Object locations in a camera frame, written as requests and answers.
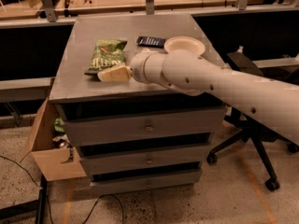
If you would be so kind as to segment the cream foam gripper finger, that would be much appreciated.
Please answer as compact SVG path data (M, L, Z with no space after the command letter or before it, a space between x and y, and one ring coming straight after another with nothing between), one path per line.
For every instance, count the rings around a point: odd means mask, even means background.
M123 82L131 78L131 74L126 65L115 65L97 74L102 82Z

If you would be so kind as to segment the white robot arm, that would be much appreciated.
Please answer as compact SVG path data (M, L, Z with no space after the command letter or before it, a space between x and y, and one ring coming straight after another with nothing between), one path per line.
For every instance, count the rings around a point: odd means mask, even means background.
M100 80L161 85L191 96L209 93L299 144L299 86L220 68L186 49L167 54L140 52L127 64L98 74Z

